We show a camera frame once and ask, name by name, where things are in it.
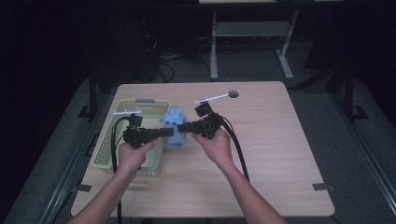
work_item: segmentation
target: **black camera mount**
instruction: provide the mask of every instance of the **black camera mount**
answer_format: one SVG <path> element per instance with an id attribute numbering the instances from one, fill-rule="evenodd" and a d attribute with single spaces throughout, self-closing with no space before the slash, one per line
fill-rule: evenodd
<path id="1" fill-rule="evenodd" d="M 216 130 L 221 126 L 219 115 L 213 112 L 207 101 L 202 102 L 194 109 L 199 117 L 207 116 L 197 121 L 177 125 L 178 131 L 180 133 L 198 133 L 207 139 L 212 139 Z"/>
<path id="2" fill-rule="evenodd" d="M 140 128 L 142 117 L 132 114 L 129 118 L 129 125 L 123 132 L 123 140 L 133 148 L 139 148 L 142 144 L 157 139 L 174 135 L 173 128 L 146 129 Z"/>

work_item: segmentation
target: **green basket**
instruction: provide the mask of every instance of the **green basket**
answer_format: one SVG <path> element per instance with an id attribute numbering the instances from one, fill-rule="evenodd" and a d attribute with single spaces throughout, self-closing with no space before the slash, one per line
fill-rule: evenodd
<path id="1" fill-rule="evenodd" d="M 142 117 L 142 128 L 147 129 L 159 129 L 163 128 L 163 124 L 160 122 L 160 117 L 164 113 L 169 111 L 170 103 L 165 100 L 154 100 L 154 99 L 128 99 L 120 100 L 116 111 L 133 111 L 141 110 L 141 113 L 137 114 Z M 112 161 L 111 161 L 111 128 L 114 126 L 116 121 L 122 117 L 129 115 L 113 115 L 110 125 L 106 129 L 105 137 L 103 141 L 98 142 L 96 145 L 99 149 L 93 155 L 92 166 L 100 168 L 107 174 L 113 173 Z M 123 120 L 117 125 L 116 130 L 116 141 L 120 139 L 118 146 L 124 141 L 122 139 L 122 132 L 126 130 L 128 126 L 128 120 Z M 137 171 L 138 175 L 158 175 L 161 170 L 162 158 L 163 158 L 163 146 L 164 141 L 161 141 L 157 146 L 151 149 L 146 154 L 146 161 L 142 164 L 142 168 Z M 117 158 L 119 157 L 119 148 L 116 149 Z"/>

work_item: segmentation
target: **finger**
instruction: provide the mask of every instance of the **finger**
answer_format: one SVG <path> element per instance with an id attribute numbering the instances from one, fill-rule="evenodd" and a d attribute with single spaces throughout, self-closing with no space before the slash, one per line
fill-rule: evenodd
<path id="1" fill-rule="evenodd" d="M 207 139 L 202 137 L 200 134 L 192 133 L 191 136 L 197 141 L 201 146 L 204 146 L 207 142 Z"/>
<path id="2" fill-rule="evenodd" d="M 126 147 L 126 148 L 131 149 L 131 150 L 134 149 L 134 148 L 133 148 L 129 143 L 127 143 L 127 142 L 122 143 L 122 144 L 120 145 L 120 148 L 122 148 L 122 147 Z"/>
<path id="3" fill-rule="evenodd" d="M 150 149 L 154 148 L 155 146 L 157 146 L 159 140 L 158 139 L 154 139 L 150 142 L 147 142 L 145 145 L 143 145 L 142 147 L 139 148 L 139 150 L 141 150 L 143 153 L 147 153 Z"/>
<path id="4" fill-rule="evenodd" d="M 215 135 L 218 135 L 218 134 L 225 134 L 225 133 L 226 133 L 226 132 L 225 132 L 224 130 L 222 130 L 221 128 L 219 128 L 219 129 L 216 130 Z"/>

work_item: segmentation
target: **wrist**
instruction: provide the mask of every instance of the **wrist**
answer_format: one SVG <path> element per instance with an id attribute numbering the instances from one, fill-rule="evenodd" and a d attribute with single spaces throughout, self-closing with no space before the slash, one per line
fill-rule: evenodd
<path id="1" fill-rule="evenodd" d="M 123 167 L 119 167 L 117 169 L 117 172 L 115 173 L 116 176 L 119 178 L 125 179 L 129 182 L 133 181 L 136 178 L 136 171 L 129 171 L 127 169 L 124 169 Z"/>
<path id="2" fill-rule="evenodd" d="M 218 167 L 224 174 L 228 174 L 232 170 L 236 169 L 236 166 L 235 166 L 235 164 L 233 162 L 226 162 L 226 163 L 223 163 L 223 164 L 218 164 Z"/>

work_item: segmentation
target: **dark floor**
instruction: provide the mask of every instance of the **dark floor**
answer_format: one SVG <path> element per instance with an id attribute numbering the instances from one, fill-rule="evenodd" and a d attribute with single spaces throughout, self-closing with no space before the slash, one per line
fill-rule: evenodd
<path id="1" fill-rule="evenodd" d="M 304 62 L 312 47 L 310 41 L 294 40 L 287 58 L 295 79 L 283 77 L 275 49 L 281 41 L 263 40 L 258 47 L 241 48 L 232 54 L 219 54 L 219 80 L 268 81 L 278 80 L 287 87 L 294 86 L 312 77 L 320 70 L 304 68 Z M 180 58 L 165 62 L 175 71 L 172 82 L 210 81 L 207 69 L 208 53 L 199 58 Z M 172 75 L 167 66 L 160 67 L 166 77 Z M 393 186 L 396 186 L 396 130 L 375 103 L 370 91 L 358 80 L 355 81 L 354 103 L 361 105 L 368 119 L 351 123 L 346 119 L 339 101 L 343 89 L 335 94 L 327 93 L 325 77 L 311 86 L 289 91 L 290 98 L 307 140 L 317 160 L 325 183 L 332 186 L 330 195 L 335 207 L 331 217 L 287 217 L 289 223 L 396 223 L 384 193 L 370 169 L 370 162 L 363 156 L 361 142 L 354 130 L 363 136 L 375 159 Z M 162 83 L 157 76 L 152 82 Z M 89 104 L 88 81 L 75 92 L 70 104 L 47 146 L 15 202 L 6 223 L 65 223 L 76 197 L 72 187 L 83 177 L 90 158 L 76 155 L 77 150 L 86 150 L 94 135 L 99 133 L 115 90 L 98 94 L 99 110 L 94 120 L 78 118 L 81 108 Z M 75 160 L 74 169 L 70 161 Z M 125 218 L 124 223 L 143 223 L 139 218 Z M 244 219 L 215 218 L 211 223 L 244 223 Z M 209 219 L 153 219 L 153 223 L 208 223 Z M 108 223 L 116 223 L 111 218 Z"/>

